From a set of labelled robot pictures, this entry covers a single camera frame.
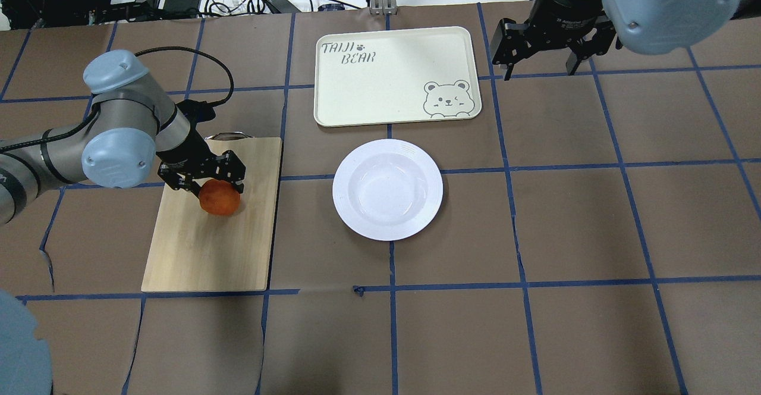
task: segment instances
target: brown tile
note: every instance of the brown tile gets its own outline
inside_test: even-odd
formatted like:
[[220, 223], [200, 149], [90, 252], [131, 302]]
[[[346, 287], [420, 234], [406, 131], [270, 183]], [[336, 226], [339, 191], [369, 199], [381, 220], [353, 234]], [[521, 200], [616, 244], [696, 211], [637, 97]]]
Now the brown tile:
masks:
[[397, 328], [400, 393], [536, 391], [519, 289], [402, 291]]
[[288, 92], [283, 175], [335, 173], [344, 157], [371, 140], [386, 138], [386, 126], [322, 127], [315, 121], [315, 90]]
[[655, 274], [758, 275], [761, 221], [736, 165], [629, 169]]
[[55, 395], [121, 393], [138, 334], [140, 300], [27, 304], [50, 348]]
[[397, 284], [518, 281], [505, 174], [444, 179], [434, 220], [395, 244]]
[[47, 259], [40, 252], [50, 217], [58, 201], [48, 192], [0, 226], [0, 289], [13, 295], [52, 294]]
[[280, 184], [272, 289], [344, 289], [389, 283], [388, 242], [346, 227], [332, 202], [332, 180]]
[[483, 108], [475, 118], [394, 124], [392, 135], [420, 146], [439, 169], [502, 167], [492, 84], [479, 81], [479, 88]]
[[263, 354], [262, 301], [147, 300], [128, 393], [254, 393]]
[[691, 68], [693, 62], [684, 48], [677, 48], [668, 54], [651, 56], [637, 54], [628, 48], [616, 50], [615, 41], [604, 56], [593, 56], [598, 71], [608, 70], [658, 70], [666, 68]]
[[269, 298], [262, 395], [390, 393], [387, 293]]
[[418, 29], [418, 27], [462, 26], [470, 32], [476, 72], [489, 75], [489, 61], [483, 43], [481, 20], [476, 4], [428, 5], [427, 7], [399, 7], [391, 16], [391, 29]]
[[531, 289], [544, 393], [679, 393], [652, 287]]
[[35, 29], [5, 99], [88, 96], [90, 89], [82, 80], [84, 68], [106, 51], [112, 27], [106, 24]]
[[369, 10], [298, 13], [293, 34], [291, 84], [315, 83], [315, 45], [321, 37], [384, 29], [386, 16], [372, 15]]
[[761, 387], [761, 284], [661, 284], [687, 390], [755, 393]]
[[693, 46], [701, 67], [761, 64], [758, 34], [761, 18], [733, 20], [714, 35]]
[[757, 164], [745, 164], [745, 173], [748, 175], [756, 198], [761, 202], [761, 162]]
[[140, 292], [161, 192], [67, 190], [46, 247], [55, 292]]
[[11, 139], [42, 134], [51, 127], [79, 124], [87, 99], [72, 101], [0, 104], [0, 138]]
[[732, 158], [695, 73], [606, 75], [600, 83], [625, 162]]
[[27, 31], [0, 32], [0, 92], [11, 74], [18, 52], [24, 44]]
[[[200, 21], [197, 19], [119, 23], [111, 48], [133, 52], [163, 46], [196, 48], [199, 26]], [[185, 51], [162, 51], [145, 54], [140, 57], [140, 61], [150, 69], [150, 75], [164, 90], [187, 88], [193, 54]]]
[[591, 76], [499, 81], [497, 94], [511, 165], [616, 162]]
[[530, 281], [647, 278], [618, 169], [518, 172], [512, 181]]
[[704, 71], [703, 77], [740, 158], [761, 157], [761, 70]]
[[[290, 31], [290, 15], [209, 19], [204, 24], [201, 51], [230, 68], [236, 87], [282, 86]], [[244, 41], [236, 43], [232, 37], [242, 37]], [[199, 57], [193, 73], [193, 89], [226, 88], [225, 72], [214, 62]]]
[[[483, 18], [486, 23], [486, 36], [491, 42], [497, 24], [503, 18], [511, 18], [518, 23], [523, 23], [528, 19], [533, 2], [489, 2], [481, 5]], [[520, 61], [513, 69], [513, 75], [516, 74], [533, 74], [533, 73], [564, 73], [565, 62], [571, 50], [568, 48], [562, 50], [540, 51], [524, 61]], [[578, 68], [578, 72], [589, 71], [588, 62], [584, 62]], [[494, 67], [495, 75], [504, 75], [502, 68]]]
[[[190, 99], [215, 101], [226, 93], [193, 94]], [[233, 96], [214, 110], [217, 117], [198, 124], [198, 132], [207, 137], [221, 132], [243, 132], [253, 137], [279, 137], [283, 110], [282, 90], [234, 92]]]

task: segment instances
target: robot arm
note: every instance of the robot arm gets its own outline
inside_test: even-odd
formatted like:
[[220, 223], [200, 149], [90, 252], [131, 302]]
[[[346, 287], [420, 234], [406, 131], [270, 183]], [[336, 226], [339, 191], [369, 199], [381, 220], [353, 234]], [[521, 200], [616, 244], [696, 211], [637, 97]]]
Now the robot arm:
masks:
[[[752, 0], [742, 0], [744, 4]], [[592, 55], [604, 55], [618, 35], [617, 48], [665, 54], [718, 31], [737, 13], [741, 0], [534, 0], [529, 18], [503, 18], [489, 49], [492, 64], [514, 65], [538, 51], [570, 48], [568, 75]], [[592, 38], [590, 32], [596, 29]]]
[[135, 55], [102, 54], [84, 71], [93, 92], [90, 115], [77, 126], [0, 142], [0, 224], [43, 192], [89, 178], [130, 188], [147, 175], [154, 155], [172, 189], [198, 195], [194, 178], [230, 181], [243, 191], [245, 166], [232, 151], [216, 156], [195, 129], [192, 111], [175, 105]]

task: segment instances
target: white tray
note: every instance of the white tray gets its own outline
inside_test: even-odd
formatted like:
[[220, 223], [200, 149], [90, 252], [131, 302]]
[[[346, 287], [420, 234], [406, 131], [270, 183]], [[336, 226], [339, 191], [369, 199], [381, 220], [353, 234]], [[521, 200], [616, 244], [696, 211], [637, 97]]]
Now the white tray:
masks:
[[481, 112], [473, 43], [462, 27], [325, 35], [316, 51], [321, 126], [457, 120]]

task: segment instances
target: yellow object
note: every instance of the yellow object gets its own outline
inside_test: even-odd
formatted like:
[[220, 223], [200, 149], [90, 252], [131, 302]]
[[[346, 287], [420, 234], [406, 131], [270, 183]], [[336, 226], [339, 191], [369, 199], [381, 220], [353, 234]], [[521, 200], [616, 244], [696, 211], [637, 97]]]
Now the yellow object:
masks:
[[145, 265], [145, 292], [267, 288], [282, 141], [207, 142], [217, 154], [232, 149], [246, 165], [240, 208], [228, 217], [210, 215], [194, 195], [165, 186]]

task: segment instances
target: tabletop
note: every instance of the tabletop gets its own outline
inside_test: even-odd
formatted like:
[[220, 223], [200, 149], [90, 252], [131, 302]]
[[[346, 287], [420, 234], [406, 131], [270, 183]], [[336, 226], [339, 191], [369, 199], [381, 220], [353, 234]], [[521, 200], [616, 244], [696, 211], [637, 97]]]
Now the tabletop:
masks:
[[[161, 199], [73, 184], [0, 227], [0, 289], [35, 314], [55, 393], [756, 393], [761, 387], [761, 19], [661, 57], [626, 50], [565, 75], [567, 51], [502, 81], [487, 56], [530, 2], [107, 24], [0, 33], [0, 137], [74, 124], [109, 49], [184, 45], [228, 64], [202, 135], [284, 141], [269, 288], [140, 291]], [[470, 32], [483, 101], [464, 121], [325, 128], [323, 35]], [[173, 99], [226, 77], [193, 54], [142, 58]], [[356, 146], [420, 146], [434, 221], [353, 233], [332, 176]]]

